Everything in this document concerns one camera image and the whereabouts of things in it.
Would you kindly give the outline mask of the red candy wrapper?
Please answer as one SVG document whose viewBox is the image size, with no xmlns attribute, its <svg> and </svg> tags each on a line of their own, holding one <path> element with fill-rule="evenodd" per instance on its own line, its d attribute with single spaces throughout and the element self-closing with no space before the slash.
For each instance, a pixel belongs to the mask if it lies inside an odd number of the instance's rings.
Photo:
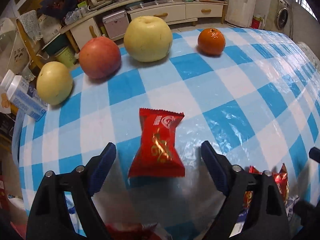
<svg viewBox="0 0 320 240">
<path fill-rule="evenodd" d="M 175 178 L 185 176 L 185 167 L 175 148 L 176 128 L 184 113 L 162 109 L 139 109 L 142 135 L 128 177 Z"/>
</svg>

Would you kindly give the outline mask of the blue checkered tablecloth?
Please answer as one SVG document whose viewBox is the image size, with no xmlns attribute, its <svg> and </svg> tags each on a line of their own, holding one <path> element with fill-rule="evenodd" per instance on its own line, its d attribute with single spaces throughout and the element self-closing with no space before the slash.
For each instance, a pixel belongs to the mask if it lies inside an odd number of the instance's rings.
<svg viewBox="0 0 320 240">
<path fill-rule="evenodd" d="M 107 223 L 159 223 L 173 239 L 193 239 L 214 219 L 224 196 L 199 154 L 204 141 L 232 164 L 259 171 L 285 165 L 289 194 L 316 204 L 319 165 L 319 72 L 286 35 L 223 28 L 219 57 L 200 54 L 199 30 L 173 35 L 163 61 L 135 61 L 121 49 L 121 69 L 92 81 L 77 68 L 74 88 L 39 121 L 26 116 L 19 172 L 29 211 L 45 172 L 71 172 L 112 142 L 117 158 L 93 201 Z M 128 178 L 140 147 L 141 108 L 184 113 L 175 147 L 183 178 Z"/>
</svg>

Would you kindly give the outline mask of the white blue plastic bottle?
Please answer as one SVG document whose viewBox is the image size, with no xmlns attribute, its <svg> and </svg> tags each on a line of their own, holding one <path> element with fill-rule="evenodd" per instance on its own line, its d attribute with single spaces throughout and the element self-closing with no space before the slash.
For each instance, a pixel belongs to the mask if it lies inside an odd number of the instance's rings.
<svg viewBox="0 0 320 240">
<path fill-rule="evenodd" d="M 1 87 L 9 101 L 31 118 L 39 121 L 46 114 L 48 104 L 40 98 L 36 88 L 23 76 L 15 75 L 12 70 L 8 70 Z"/>
</svg>

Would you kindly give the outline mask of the yellow-green pear left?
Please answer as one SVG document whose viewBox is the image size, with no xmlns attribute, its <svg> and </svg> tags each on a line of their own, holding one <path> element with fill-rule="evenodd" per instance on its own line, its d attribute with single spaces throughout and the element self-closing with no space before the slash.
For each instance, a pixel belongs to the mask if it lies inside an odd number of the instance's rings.
<svg viewBox="0 0 320 240">
<path fill-rule="evenodd" d="M 46 103 L 56 106 L 65 101 L 73 88 L 73 78 L 69 69 L 62 63 L 46 63 L 37 78 L 36 89 Z"/>
</svg>

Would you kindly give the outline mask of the washing machine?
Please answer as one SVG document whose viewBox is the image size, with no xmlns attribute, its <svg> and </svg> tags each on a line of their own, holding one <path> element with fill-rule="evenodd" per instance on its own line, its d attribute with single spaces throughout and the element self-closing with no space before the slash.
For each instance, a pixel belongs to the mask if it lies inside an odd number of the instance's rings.
<svg viewBox="0 0 320 240">
<path fill-rule="evenodd" d="M 271 0 L 264 29 L 283 33 L 289 23 L 290 0 Z"/>
</svg>

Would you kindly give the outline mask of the orange tangerine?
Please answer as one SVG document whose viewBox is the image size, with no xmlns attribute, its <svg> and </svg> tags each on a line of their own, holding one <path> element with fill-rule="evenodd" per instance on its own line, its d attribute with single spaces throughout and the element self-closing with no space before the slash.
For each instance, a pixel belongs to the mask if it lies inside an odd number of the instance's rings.
<svg viewBox="0 0 320 240">
<path fill-rule="evenodd" d="M 226 46 L 226 40 L 218 29 L 207 28 L 200 32 L 197 39 L 197 47 L 204 54 L 219 56 Z"/>
</svg>

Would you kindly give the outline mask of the wooden dining chair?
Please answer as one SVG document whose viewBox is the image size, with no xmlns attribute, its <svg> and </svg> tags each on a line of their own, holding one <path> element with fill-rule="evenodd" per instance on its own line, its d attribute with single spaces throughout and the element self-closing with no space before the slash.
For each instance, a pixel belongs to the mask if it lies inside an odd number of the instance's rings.
<svg viewBox="0 0 320 240">
<path fill-rule="evenodd" d="M 40 57 L 36 55 L 36 53 L 33 49 L 33 46 L 31 45 L 30 38 L 29 38 L 28 34 L 25 32 L 24 27 L 19 19 L 16 19 L 16 25 L 17 25 L 18 32 L 19 32 L 20 37 L 24 43 L 24 46 L 27 49 L 27 52 L 29 54 L 31 61 L 33 61 L 37 65 L 38 68 L 42 69 L 44 64 L 40 60 Z"/>
</svg>

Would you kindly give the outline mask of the green plastic bucket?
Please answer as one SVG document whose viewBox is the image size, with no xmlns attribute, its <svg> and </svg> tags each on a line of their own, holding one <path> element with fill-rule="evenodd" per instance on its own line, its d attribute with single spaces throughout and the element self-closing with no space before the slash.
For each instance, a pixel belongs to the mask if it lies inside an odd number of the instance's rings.
<svg viewBox="0 0 320 240">
<path fill-rule="evenodd" d="M 68 68 L 72 68 L 76 64 L 75 51 L 65 34 L 57 35 L 43 46 L 42 51 Z"/>
</svg>

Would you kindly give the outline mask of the red apple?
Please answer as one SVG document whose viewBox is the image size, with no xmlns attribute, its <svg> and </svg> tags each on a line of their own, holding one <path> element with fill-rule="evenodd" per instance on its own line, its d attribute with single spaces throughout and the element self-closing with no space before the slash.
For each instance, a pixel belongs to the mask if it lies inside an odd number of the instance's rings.
<svg viewBox="0 0 320 240">
<path fill-rule="evenodd" d="M 102 79 L 120 68 L 120 49 L 111 39 L 104 36 L 92 38 L 80 50 L 79 62 L 88 77 Z"/>
</svg>

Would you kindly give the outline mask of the white curtain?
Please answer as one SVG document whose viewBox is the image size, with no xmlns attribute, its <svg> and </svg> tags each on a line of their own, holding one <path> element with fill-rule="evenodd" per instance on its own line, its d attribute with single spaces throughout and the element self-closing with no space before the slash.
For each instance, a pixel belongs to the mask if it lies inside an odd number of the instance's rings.
<svg viewBox="0 0 320 240">
<path fill-rule="evenodd" d="M 242 28 L 251 25 L 256 0 L 227 0 L 228 8 L 225 20 Z"/>
</svg>

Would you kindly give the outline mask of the large yellow pear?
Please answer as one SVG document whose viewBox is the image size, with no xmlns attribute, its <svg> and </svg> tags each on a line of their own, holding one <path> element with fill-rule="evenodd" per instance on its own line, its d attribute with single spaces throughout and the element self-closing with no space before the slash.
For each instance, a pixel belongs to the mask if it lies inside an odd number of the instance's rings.
<svg viewBox="0 0 320 240">
<path fill-rule="evenodd" d="M 173 42 L 167 23 L 155 16 L 133 19 L 124 35 L 127 53 L 139 62 L 155 62 L 165 58 Z"/>
</svg>

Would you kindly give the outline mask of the pink storage box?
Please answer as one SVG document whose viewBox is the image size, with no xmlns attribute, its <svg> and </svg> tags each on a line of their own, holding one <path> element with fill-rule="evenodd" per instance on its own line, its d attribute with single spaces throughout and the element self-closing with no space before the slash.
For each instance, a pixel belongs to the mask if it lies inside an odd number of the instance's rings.
<svg viewBox="0 0 320 240">
<path fill-rule="evenodd" d="M 112 40 L 123 38 L 129 26 L 129 19 L 125 10 L 106 15 L 103 17 L 102 22 L 108 37 Z"/>
</svg>

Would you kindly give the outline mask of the cream TV cabinet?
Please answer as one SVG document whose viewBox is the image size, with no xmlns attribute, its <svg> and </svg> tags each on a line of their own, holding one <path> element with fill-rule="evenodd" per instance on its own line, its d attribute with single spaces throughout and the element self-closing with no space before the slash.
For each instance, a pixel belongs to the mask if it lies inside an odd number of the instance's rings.
<svg viewBox="0 0 320 240">
<path fill-rule="evenodd" d="M 90 12 L 74 23 L 63 27 L 74 48 L 81 49 L 94 35 L 100 36 L 98 20 L 120 10 L 125 10 L 129 21 L 139 16 L 159 17 L 168 25 L 191 22 L 200 18 L 221 18 L 224 22 L 228 3 L 217 0 L 124 0 Z"/>
</svg>

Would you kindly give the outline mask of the dark blue flower bouquet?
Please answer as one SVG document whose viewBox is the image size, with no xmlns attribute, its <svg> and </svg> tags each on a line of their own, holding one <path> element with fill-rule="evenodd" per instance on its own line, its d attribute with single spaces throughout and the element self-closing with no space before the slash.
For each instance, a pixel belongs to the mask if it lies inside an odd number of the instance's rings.
<svg viewBox="0 0 320 240">
<path fill-rule="evenodd" d="M 62 20 L 68 12 L 76 8 L 77 4 L 78 0 L 43 0 L 37 12 Z"/>
</svg>

